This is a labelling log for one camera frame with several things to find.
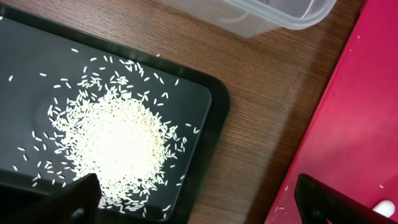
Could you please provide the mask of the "white rice pile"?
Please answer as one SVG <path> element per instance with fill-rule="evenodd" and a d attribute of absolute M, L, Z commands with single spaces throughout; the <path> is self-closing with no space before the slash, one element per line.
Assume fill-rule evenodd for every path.
<path fill-rule="evenodd" d="M 147 92 L 135 95 L 131 87 L 126 75 L 110 80 L 97 72 L 83 75 L 77 97 L 64 110 L 47 110 L 52 133 L 33 134 L 35 150 L 52 143 L 63 159 L 60 166 L 45 162 L 32 183 L 49 176 L 65 187 L 94 173 L 100 209 L 127 214 L 147 208 L 150 195 L 168 184 L 167 163 L 185 152 L 187 140 L 177 144 L 177 127 L 146 106 Z"/>

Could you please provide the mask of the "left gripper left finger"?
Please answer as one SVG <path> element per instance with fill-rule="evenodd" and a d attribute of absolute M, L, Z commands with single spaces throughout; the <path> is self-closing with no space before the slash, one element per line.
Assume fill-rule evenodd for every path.
<path fill-rule="evenodd" d="M 50 195 L 2 186 L 1 224 L 94 224 L 100 197 L 96 174 L 88 174 Z"/>

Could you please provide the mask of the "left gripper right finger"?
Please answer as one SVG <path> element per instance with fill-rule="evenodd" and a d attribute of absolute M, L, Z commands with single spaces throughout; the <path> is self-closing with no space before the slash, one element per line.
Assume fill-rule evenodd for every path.
<path fill-rule="evenodd" d="M 303 224 L 397 224 L 307 174 L 300 174 L 294 192 Z"/>

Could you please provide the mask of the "white plastic spoon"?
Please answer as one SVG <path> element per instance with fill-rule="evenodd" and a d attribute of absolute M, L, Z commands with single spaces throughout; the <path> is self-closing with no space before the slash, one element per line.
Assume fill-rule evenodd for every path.
<path fill-rule="evenodd" d="M 373 211 L 386 217 L 390 218 L 395 213 L 396 206 L 390 200 L 382 200 L 375 207 L 373 207 Z"/>

